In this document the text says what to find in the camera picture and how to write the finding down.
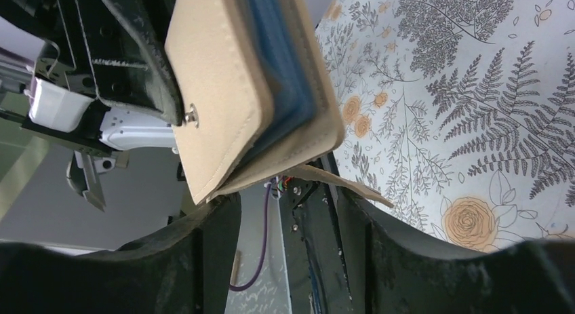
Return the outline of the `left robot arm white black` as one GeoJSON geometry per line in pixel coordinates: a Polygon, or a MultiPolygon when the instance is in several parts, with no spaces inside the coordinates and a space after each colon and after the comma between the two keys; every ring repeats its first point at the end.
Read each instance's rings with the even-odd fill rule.
{"type": "Polygon", "coordinates": [[[164,43],[175,0],[73,0],[99,101],[100,141],[174,149],[184,106],[164,43]]]}

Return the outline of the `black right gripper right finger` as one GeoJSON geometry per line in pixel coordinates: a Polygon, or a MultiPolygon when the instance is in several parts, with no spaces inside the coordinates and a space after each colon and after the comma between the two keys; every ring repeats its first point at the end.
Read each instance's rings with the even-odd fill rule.
{"type": "Polygon", "coordinates": [[[346,189],[338,219],[357,313],[573,313],[574,243],[481,253],[432,237],[346,189]]]}

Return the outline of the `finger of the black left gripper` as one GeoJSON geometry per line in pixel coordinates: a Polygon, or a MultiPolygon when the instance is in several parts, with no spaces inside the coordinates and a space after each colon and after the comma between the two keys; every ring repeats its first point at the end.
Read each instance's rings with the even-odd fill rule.
{"type": "Polygon", "coordinates": [[[181,125],[182,94],[164,48],[176,0],[73,2],[97,99],[181,125]]]}

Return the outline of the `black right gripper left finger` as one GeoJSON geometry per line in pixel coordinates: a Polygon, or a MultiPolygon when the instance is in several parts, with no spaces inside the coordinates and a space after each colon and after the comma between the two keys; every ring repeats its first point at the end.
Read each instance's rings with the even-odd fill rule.
{"type": "Polygon", "coordinates": [[[2,243],[1,312],[223,313],[240,224],[233,193],[115,251],[2,243]]]}

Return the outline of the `beige leather card holder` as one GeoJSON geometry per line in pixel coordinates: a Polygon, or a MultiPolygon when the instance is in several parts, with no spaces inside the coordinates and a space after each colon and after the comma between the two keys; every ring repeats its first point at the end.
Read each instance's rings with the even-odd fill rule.
{"type": "Polygon", "coordinates": [[[239,163],[273,120],[273,97],[239,0],[176,0],[165,50],[185,122],[174,135],[195,203],[285,175],[348,188],[380,203],[363,184],[311,162],[341,145],[344,124],[304,0],[280,0],[316,115],[245,167],[239,163]]]}

